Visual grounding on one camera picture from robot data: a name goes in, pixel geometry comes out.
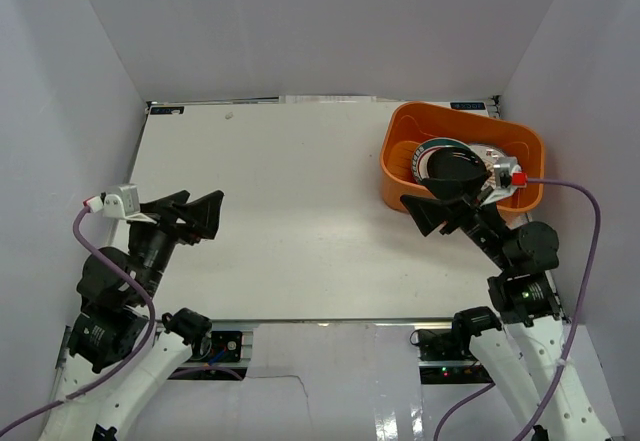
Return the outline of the black plate with gold mark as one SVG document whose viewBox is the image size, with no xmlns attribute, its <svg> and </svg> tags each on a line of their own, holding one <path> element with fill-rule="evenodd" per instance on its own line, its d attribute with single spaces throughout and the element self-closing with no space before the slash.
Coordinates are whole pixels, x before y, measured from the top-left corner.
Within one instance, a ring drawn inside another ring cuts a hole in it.
<svg viewBox="0 0 640 441">
<path fill-rule="evenodd" d="M 484 162 L 468 148 L 444 147 L 427 161 L 427 173 L 433 179 L 466 181 L 486 172 Z"/>
</svg>

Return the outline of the green red rimmed white plate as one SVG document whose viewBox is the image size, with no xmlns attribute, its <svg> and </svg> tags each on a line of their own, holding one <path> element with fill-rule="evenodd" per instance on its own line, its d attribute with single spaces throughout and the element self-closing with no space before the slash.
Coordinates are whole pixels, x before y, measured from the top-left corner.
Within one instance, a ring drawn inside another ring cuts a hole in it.
<svg viewBox="0 0 640 441">
<path fill-rule="evenodd" d="M 420 144 L 414 151 L 411 162 L 411 172 L 414 181 L 418 185 L 422 185 L 425 178 L 430 178 L 427 173 L 427 161 L 429 157 L 435 151 L 444 147 L 462 147 L 470 149 L 467 144 L 447 137 L 432 138 Z"/>
</svg>

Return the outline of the orange sunburst pattern plate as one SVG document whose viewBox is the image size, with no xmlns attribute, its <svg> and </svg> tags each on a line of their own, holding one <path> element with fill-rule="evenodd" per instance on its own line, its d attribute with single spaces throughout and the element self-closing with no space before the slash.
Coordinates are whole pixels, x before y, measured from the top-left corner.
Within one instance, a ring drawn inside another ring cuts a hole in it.
<svg viewBox="0 0 640 441">
<path fill-rule="evenodd" d="M 483 161 L 488 171 L 493 171 L 498 160 L 507 157 L 501 149 L 483 143 L 470 143 L 470 149 Z"/>
</svg>

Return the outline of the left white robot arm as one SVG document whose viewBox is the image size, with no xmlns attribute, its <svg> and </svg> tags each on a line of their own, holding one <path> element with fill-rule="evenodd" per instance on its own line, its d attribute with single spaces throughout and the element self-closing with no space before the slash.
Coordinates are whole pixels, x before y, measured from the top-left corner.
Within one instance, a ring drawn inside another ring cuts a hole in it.
<svg viewBox="0 0 640 441">
<path fill-rule="evenodd" d="M 179 366 L 209 353 L 211 320 L 189 308 L 160 314 L 153 297 L 177 246 L 216 237 L 223 199 L 220 190 L 196 200 L 182 190 L 142 203 L 123 184 L 84 201 L 72 225 L 89 253 L 76 286 L 81 308 L 41 439 L 125 439 Z M 82 220 L 96 213 L 127 224 L 126 250 L 82 235 Z"/>
</svg>

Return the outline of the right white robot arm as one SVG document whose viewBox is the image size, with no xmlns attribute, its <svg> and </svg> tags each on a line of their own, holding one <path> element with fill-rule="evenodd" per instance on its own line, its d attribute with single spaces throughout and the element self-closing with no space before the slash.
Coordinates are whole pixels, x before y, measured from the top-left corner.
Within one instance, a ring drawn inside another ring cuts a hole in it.
<svg viewBox="0 0 640 441">
<path fill-rule="evenodd" d="M 509 227 L 486 178 L 426 179 L 432 197 L 401 198 L 422 235 L 460 230 L 500 270 L 487 280 L 490 306 L 454 315 L 449 344 L 487 371 L 522 425 L 516 439 L 608 440 L 570 359 L 577 324 L 564 322 L 547 277 L 559 265 L 559 237 L 540 221 Z"/>
</svg>

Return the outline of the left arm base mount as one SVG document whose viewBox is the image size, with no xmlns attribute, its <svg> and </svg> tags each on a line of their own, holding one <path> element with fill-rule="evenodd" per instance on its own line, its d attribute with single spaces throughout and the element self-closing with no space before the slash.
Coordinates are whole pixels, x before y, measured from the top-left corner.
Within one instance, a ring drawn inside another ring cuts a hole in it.
<svg viewBox="0 0 640 441">
<path fill-rule="evenodd" d="M 194 351 L 194 362 L 206 364 L 236 363 L 241 360 L 243 333 L 241 331 L 214 330 Z"/>
</svg>

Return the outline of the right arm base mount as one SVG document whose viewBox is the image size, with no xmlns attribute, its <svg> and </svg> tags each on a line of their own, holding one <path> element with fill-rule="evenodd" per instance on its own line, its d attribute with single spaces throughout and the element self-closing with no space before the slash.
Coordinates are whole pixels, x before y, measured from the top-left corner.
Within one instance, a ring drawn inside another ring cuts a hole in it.
<svg viewBox="0 0 640 441">
<path fill-rule="evenodd" d="M 418 350 L 420 378 L 425 385 L 492 381 L 485 367 L 458 346 L 450 330 L 415 329 L 409 342 Z"/>
</svg>

